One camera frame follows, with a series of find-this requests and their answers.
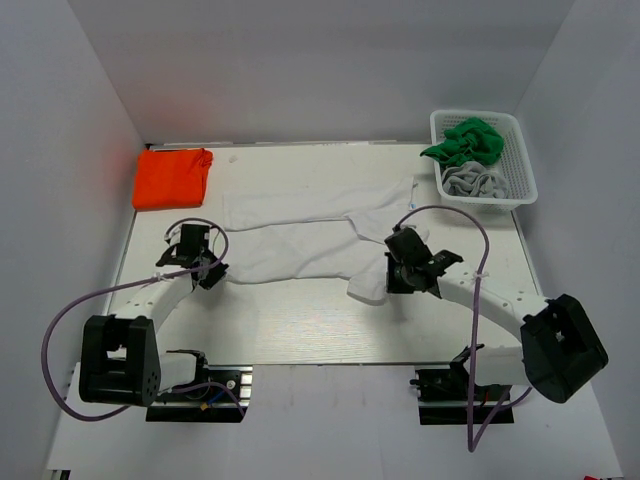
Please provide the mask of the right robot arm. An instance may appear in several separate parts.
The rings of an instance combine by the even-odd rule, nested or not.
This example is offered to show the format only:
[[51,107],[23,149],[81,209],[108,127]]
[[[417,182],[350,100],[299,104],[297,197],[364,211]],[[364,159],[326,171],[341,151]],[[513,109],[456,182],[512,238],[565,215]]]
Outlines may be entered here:
[[607,366],[608,354],[576,298],[527,294],[481,277],[453,252],[432,253],[410,227],[395,229],[385,244],[389,293],[430,293],[467,307],[519,343],[490,348],[476,342],[451,360],[451,384],[459,396],[472,399],[487,386],[521,385],[565,403]]

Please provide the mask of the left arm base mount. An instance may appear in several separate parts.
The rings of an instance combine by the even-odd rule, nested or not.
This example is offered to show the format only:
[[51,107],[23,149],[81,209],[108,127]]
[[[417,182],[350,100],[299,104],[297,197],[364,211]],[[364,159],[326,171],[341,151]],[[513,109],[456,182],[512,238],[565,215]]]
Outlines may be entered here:
[[169,350],[161,356],[162,387],[146,410],[148,423],[242,422],[248,411],[253,368],[248,365],[211,365],[197,350]]

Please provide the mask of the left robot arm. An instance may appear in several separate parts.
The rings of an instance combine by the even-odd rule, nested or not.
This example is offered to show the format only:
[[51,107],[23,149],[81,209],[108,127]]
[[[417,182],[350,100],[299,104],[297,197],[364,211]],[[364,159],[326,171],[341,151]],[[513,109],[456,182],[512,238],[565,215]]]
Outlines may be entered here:
[[168,248],[151,280],[113,313],[86,321],[79,374],[83,401],[148,407],[175,387],[191,399],[209,392],[212,377],[202,368],[205,355],[188,349],[162,353],[157,334],[182,300],[198,289],[211,289],[225,276],[228,249],[213,252],[213,230],[226,236],[211,222],[170,227]]

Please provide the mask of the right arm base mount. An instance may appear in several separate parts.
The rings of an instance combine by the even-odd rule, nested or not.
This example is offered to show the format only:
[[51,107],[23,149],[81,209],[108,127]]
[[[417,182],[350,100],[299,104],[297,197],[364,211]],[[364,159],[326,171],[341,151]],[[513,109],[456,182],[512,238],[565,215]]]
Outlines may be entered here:
[[[466,347],[449,363],[416,367],[409,385],[417,393],[420,424],[423,426],[466,425],[469,374],[466,364],[470,358]],[[504,385],[475,386],[474,424],[480,426],[498,403]],[[511,408],[501,406],[491,424],[513,424]]]

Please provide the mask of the white t shirt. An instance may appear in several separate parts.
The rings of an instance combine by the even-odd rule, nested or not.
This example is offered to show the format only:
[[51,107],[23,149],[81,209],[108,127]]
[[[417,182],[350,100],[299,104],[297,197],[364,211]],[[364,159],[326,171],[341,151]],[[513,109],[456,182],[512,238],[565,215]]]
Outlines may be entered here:
[[414,207],[417,186],[405,177],[384,184],[225,193],[230,281],[341,279],[350,297],[384,303],[384,241]]

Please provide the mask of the grey t shirt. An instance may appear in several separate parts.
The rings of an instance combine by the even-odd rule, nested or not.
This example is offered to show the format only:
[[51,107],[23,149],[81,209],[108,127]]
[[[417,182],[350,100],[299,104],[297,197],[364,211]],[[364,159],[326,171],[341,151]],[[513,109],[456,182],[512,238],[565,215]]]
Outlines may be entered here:
[[442,174],[446,194],[458,197],[506,199],[509,182],[499,173],[476,161],[447,168]]

